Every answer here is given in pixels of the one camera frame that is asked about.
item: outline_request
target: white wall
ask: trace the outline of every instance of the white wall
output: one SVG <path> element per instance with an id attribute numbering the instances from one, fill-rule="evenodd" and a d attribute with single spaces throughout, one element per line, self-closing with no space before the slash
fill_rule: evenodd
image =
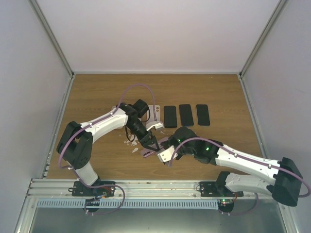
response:
<path id="1" fill-rule="evenodd" d="M 39 178 L 69 76 L 27 0 L 0 2 L 0 233 Z"/>
<path id="2" fill-rule="evenodd" d="M 289 1 L 246 72 L 268 155 L 295 161 L 311 183 L 311 1 Z M 296 208 L 309 233 L 311 198 Z"/>
<path id="3" fill-rule="evenodd" d="M 38 0 L 73 71 L 238 73 L 278 0 Z"/>

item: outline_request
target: gray floor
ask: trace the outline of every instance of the gray floor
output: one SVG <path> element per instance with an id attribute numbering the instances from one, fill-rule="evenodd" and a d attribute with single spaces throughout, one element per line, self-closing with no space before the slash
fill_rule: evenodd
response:
<path id="1" fill-rule="evenodd" d="M 253 204 L 253 200 L 238 200 L 234 212 L 247 210 Z M 85 216 L 82 209 L 38 208 L 31 232 L 283 233 L 285 230 L 276 202 L 260 200 L 256 210 L 243 216 L 186 209 L 121 209 L 110 215 Z"/>

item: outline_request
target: black smartphone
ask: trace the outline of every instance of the black smartphone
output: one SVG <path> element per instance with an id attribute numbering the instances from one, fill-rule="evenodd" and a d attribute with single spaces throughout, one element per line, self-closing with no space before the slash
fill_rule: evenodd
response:
<path id="1" fill-rule="evenodd" d="M 175 106 L 164 106 L 164 127 L 177 128 L 177 116 Z"/>
<path id="2" fill-rule="evenodd" d="M 182 126 L 193 126 L 193 116 L 190 104 L 179 105 L 180 121 Z"/>
<path id="3" fill-rule="evenodd" d="M 198 124 L 200 126 L 210 126 L 207 104 L 197 104 L 196 113 L 198 115 Z"/>

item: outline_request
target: brown wooden tabletop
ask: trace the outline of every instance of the brown wooden tabletop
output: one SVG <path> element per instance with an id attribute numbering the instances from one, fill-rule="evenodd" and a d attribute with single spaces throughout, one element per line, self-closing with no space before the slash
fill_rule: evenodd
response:
<path id="1" fill-rule="evenodd" d="M 148 85 L 155 94 L 155 103 L 163 107 L 175 105 L 177 127 L 181 127 L 178 106 L 191 104 L 194 126 L 200 137 L 215 139 L 237 150 L 260 156 L 255 131 L 244 94 L 236 75 L 202 74 L 80 74 L 77 75 L 66 106 L 59 131 L 58 143 L 66 125 L 93 120 L 111 110 L 119 102 L 124 90 L 135 83 Z M 134 87 L 125 98 L 126 103 L 138 99 L 152 104 L 151 94 L 144 87 Z M 207 104 L 210 126 L 198 126 L 196 105 Z M 157 139 L 170 136 L 176 129 L 153 131 Z M 91 164 L 102 179 L 216 179 L 219 172 L 232 169 L 205 165 L 185 155 L 174 161 L 173 167 L 163 165 L 156 155 L 143 159 L 142 146 L 126 143 L 125 130 L 117 129 L 100 138 L 93 145 Z M 53 153 L 47 178 L 71 179 L 71 171 L 58 168 L 58 156 Z"/>

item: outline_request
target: phone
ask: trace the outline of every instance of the phone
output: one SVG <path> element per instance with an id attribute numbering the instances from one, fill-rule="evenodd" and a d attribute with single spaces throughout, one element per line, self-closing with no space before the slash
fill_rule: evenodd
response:
<path id="1" fill-rule="evenodd" d="M 193 116 L 190 104 L 179 105 L 180 121 L 182 126 L 193 126 Z"/>
<path id="2" fill-rule="evenodd" d="M 210 126 L 207 104 L 197 104 L 196 113 L 198 115 L 198 124 L 200 126 Z"/>
<path id="3" fill-rule="evenodd" d="M 164 106 L 164 127 L 177 128 L 177 116 L 175 106 Z"/>

